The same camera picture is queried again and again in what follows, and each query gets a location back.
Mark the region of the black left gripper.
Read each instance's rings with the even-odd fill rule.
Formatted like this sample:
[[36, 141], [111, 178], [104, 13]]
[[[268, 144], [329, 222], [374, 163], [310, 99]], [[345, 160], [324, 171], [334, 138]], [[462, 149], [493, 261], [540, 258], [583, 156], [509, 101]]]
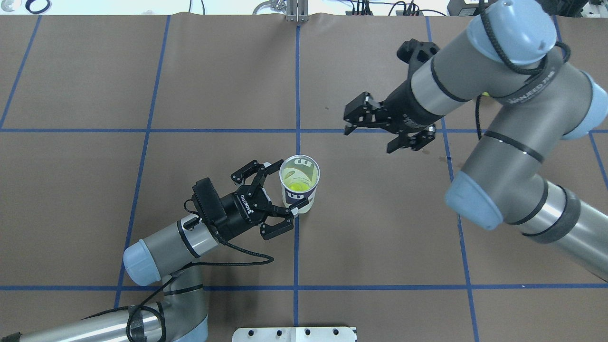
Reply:
[[[220, 202], [227, 219], [226, 223], [218, 228], [219, 235], [230, 241], [248, 229], [260, 225], [260, 235], [263, 240], [270, 240], [295, 227], [295, 217], [304, 206], [310, 203], [308, 198], [297, 200], [288, 207], [277, 206], [269, 201], [264, 188], [267, 176], [279, 171], [282, 160], [269, 163], [259, 163], [257, 160], [246, 164], [231, 174], [230, 179], [237, 186], [246, 186], [247, 189], [237, 189], [222, 197]], [[250, 185], [246, 180], [254, 176]], [[280, 219], [276, 223], [266, 222], [268, 217]]]

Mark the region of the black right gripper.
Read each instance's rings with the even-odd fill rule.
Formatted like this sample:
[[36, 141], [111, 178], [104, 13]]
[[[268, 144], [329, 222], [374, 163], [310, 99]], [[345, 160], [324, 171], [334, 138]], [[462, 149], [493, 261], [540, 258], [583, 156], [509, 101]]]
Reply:
[[380, 103], [373, 99], [371, 93], [363, 91], [346, 104], [343, 120], [347, 123], [345, 135], [361, 127], [381, 128], [398, 134], [387, 144], [387, 153], [398, 149], [421, 150], [435, 139], [437, 132], [436, 126], [431, 126], [433, 114], [416, 100], [410, 80], [404, 81]]

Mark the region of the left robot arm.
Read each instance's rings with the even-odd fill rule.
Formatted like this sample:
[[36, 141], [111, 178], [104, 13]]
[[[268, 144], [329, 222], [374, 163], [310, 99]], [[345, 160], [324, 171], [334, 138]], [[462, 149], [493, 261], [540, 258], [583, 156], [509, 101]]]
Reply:
[[281, 172], [286, 162], [249, 162], [231, 175], [235, 192], [217, 194], [204, 178], [192, 188], [193, 209], [154, 234], [128, 247], [123, 266], [139, 286], [161, 286], [138, 304], [109, 309], [72, 324], [4, 336], [3, 342], [204, 342], [208, 312], [200, 266], [210, 266], [202, 256], [219, 246], [257, 257], [254, 262], [217, 262], [217, 266], [263, 266], [274, 258], [244, 249], [231, 240], [259, 227], [269, 240], [295, 227], [298, 210], [308, 204], [303, 197], [287, 207], [272, 203], [264, 183]]

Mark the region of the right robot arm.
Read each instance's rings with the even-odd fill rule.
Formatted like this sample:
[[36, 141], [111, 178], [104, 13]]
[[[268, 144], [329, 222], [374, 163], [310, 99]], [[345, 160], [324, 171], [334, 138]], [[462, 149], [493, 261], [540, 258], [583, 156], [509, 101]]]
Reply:
[[541, 177], [561, 140], [579, 139], [607, 117], [607, 93], [568, 62], [550, 16], [534, 0], [480, 4], [480, 13], [449, 45], [406, 41], [398, 58], [407, 79], [385, 100], [361, 93], [344, 110], [345, 134], [380, 128], [387, 144], [419, 150], [435, 123], [482, 93], [501, 104], [456, 173], [446, 204], [481, 228], [502, 223], [536, 243], [561, 249], [607, 279], [607, 216], [571, 190]]

